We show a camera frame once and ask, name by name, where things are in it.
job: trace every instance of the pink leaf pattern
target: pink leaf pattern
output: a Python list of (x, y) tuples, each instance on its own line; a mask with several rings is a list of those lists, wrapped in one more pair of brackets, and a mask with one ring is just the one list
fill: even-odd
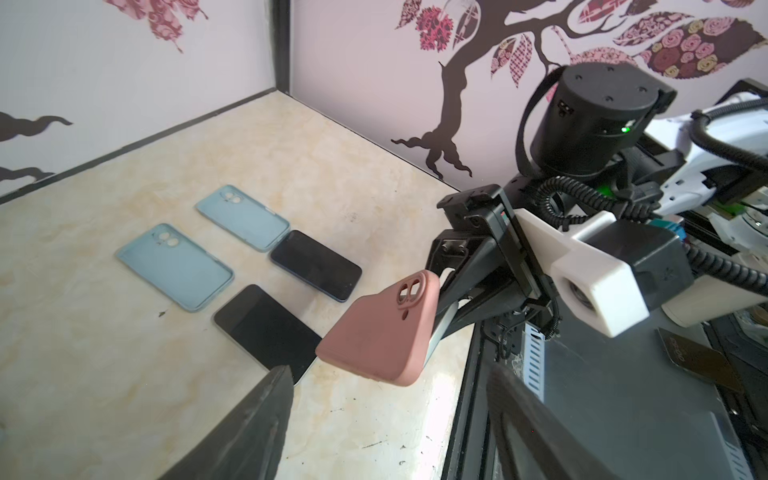
[(643, 43), (664, 33), (672, 25), (686, 18), (691, 18), (691, 16), (683, 13), (652, 13), (641, 18), (636, 24), (621, 34), (620, 37), (615, 38), (614, 43), (624, 47)]
[(578, 22), (585, 23), (599, 20), (626, 2), (627, 0), (590, 0), (578, 16)]
[(400, 23), (395, 27), (397, 30), (400, 27), (405, 27), (407, 24), (413, 22), (416, 18), (416, 14), (422, 7), (422, 0), (406, 0), (402, 4), (402, 13), (400, 14)]
[(134, 20), (141, 20), (151, 10), (149, 0), (104, 0)]
[(755, 0), (722, 0), (724, 4), (734, 8), (744, 8), (752, 5)]
[(194, 20), (197, 13), (202, 13), (199, 0), (104, 0), (114, 5), (121, 12), (134, 20), (147, 17), (149, 28), (155, 38), (170, 40), (176, 45), (176, 49), (184, 53), (176, 40), (182, 35), (179, 19), (174, 12), (178, 11), (190, 20)]
[(507, 38), (502, 43), (498, 44), (496, 51), (493, 52), (493, 58), (491, 59), (491, 77), (496, 71), (507, 64), (509, 58), (512, 57), (512, 49), (515, 47), (515, 38)]
[(627, 7), (627, 11), (622, 17), (628, 17), (646, 12), (650, 7), (656, 5), (657, 0), (632, 0), (632, 3)]
[(458, 27), (456, 28), (456, 35), (453, 38), (453, 48), (456, 48), (456, 44), (460, 41), (464, 41), (471, 37), (475, 33), (475, 29), (480, 22), (480, 10), (478, 4), (474, 3), (471, 7), (467, 8), (464, 15), (458, 20)]
[(522, 40), (520, 40), (518, 47), (515, 49), (515, 53), (509, 58), (509, 71), (512, 73), (515, 87), (520, 86), (520, 78), (525, 73), (525, 69), (528, 68), (532, 54), (533, 44), (527, 35), (523, 35)]
[(768, 41), (749, 22), (733, 17), (702, 18), (667, 33), (640, 53), (651, 70), (668, 78), (698, 78), (719, 71), (746, 51)]
[(571, 57), (571, 64), (585, 63), (588, 61), (601, 61), (603, 63), (619, 64), (628, 63), (637, 67), (637, 62), (621, 50), (613, 47), (597, 47)]
[(183, 13), (190, 20), (194, 20), (198, 12), (202, 13), (206, 20), (208, 19), (208, 15), (205, 15), (205, 12), (200, 10), (199, 0), (164, 0), (164, 2), (173, 5), (174, 10), (178, 9), (179, 12)]
[(440, 18), (442, 10), (437, 7), (427, 7), (416, 19), (416, 30), (421, 31), (422, 50), (443, 51), (448, 47), (453, 30), (453, 20), (445, 15)]

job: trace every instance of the marble table surface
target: marble table surface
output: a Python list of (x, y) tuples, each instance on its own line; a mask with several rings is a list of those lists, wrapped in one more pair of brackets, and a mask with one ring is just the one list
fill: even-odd
[[(353, 298), (331, 300), (196, 212), (224, 184), (360, 265)], [(0, 478), (162, 475), (266, 374), (216, 310), (256, 283), (325, 335), (356, 297), (423, 268), (453, 191), (272, 93), (0, 205)], [(235, 271), (198, 313), (114, 257), (162, 222)], [(407, 388), (316, 361), (278, 478), (439, 478), (470, 335), (441, 342)]]

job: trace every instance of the light blue phone case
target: light blue phone case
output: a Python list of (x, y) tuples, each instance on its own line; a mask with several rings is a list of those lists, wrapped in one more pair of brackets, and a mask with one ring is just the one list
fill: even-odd
[(197, 202), (197, 211), (262, 253), (277, 245), (290, 223), (232, 185)]
[(197, 312), (235, 277), (231, 268), (167, 223), (115, 256), (188, 312)]

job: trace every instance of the black corner frame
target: black corner frame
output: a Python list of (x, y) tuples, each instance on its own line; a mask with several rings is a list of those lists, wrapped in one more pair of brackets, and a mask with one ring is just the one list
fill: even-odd
[(290, 0), (272, 0), (275, 85), (290, 95)]

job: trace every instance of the smartphone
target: smartphone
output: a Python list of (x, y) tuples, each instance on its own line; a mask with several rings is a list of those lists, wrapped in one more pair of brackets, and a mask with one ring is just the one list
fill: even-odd
[(288, 233), (270, 258), (337, 302), (349, 299), (362, 276), (359, 266), (298, 230)]
[(669, 330), (657, 330), (672, 363), (701, 379), (744, 393), (739, 377), (722, 353)]
[(221, 307), (214, 323), (268, 369), (288, 365), (294, 385), (315, 361), (319, 335), (257, 285)]

